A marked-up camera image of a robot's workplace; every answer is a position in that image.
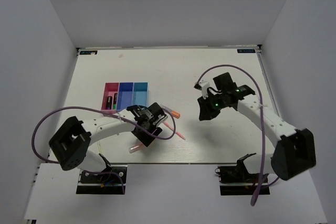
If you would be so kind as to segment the grey orange cap highlighter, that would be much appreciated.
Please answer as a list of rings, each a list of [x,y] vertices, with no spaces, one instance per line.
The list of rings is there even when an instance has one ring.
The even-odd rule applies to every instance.
[[[168,108],[168,107],[166,107],[164,105],[161,105],[161,107],[163,109],[167,110],[168,112],[170,112],[173,115],[174,118],[176,118],[176,119],[180,118],[181,115],[178,112],[176,112],[176,111],[174,111],[174,110],[172,110],[172,109],[170,109],[170,108]]]

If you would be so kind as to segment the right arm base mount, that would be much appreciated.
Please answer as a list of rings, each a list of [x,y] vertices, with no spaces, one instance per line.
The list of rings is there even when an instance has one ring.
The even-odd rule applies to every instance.
[[[215,174],[219,178],[222,196],[251,196],[258,186],[261,155],[247,154],[235,164],[219,165]]]

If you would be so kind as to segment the pink orange cap highlighter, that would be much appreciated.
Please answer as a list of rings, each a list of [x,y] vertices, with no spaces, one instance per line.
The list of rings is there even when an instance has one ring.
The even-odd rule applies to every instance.
[[[137,145],[134,145],[134,146],[131,146],[129,147],[129,153],[134,153],[134,152],[137,152],[139,151],[141,148],[143,148],[144,145],[143,144],[137,144]]]

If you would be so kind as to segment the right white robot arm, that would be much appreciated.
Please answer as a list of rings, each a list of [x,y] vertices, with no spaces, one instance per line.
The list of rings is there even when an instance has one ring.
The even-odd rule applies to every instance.
[[[235,169],[223,172],[230,183],[250,181],[261,169],[265,174],[289,180],[315,167],[316,152],[311,131],[297,129],[262,106],[255,91],[248,85],[237,86],[228,72],[213,80],[215,89],[207,81],[197,82],[194,86],[202,92],[197,99],[199,120],[212,120],[222,109],[233,108],[264,130],[275,148],[272,154],[252,153],[239,158]]]

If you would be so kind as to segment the black purple cap marker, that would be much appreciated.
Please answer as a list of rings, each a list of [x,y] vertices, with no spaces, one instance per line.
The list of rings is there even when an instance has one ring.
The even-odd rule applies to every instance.
[[[113,102],[112,96],[108,96],[107,97],[107,102],[106,102],[106,110],[111,110],[112,102]]]

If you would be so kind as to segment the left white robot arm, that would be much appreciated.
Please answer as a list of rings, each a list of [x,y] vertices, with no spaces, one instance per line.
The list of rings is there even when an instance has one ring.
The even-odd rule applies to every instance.
[[[90,145],[120,133],[132,133],[149,146],[161,134],[160,124],[167,114],[157,104],[149,107],[133,105],[110,116],[80,121],[76,116],[65,120],[49,141],[49,146],[62,170],[74,168],[93,173],[101,182],[110,178],[111,168],[102,155],[89,150]]]

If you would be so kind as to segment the thin pink pen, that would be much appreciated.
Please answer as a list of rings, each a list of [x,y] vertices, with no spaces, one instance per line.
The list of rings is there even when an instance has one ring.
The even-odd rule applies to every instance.
[[[170,129],[172,132],[174,131],[174,127],[170,126],[167,122],[163,123],[168,129]],[[177,135],[179,138],[181,138],[182,140],[186,140],[186,138],[178,131],[175,131],[175,135]]]

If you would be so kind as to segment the black green cap marker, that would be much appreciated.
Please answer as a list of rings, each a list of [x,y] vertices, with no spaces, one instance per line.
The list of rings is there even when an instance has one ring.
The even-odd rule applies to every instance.
[[[118,100],[118,93],[116,92],[114,95],[113,95],[113,104],[112,104],[112,108],[113,110],[115,110],[117,108],[117,100]]]

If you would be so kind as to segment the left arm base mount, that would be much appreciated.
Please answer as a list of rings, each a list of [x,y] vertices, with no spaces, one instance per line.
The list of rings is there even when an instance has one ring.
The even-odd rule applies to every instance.
[[[78,195],[123,195],[119,178],[114,174],[91,175],[81,172],[76,194]]]

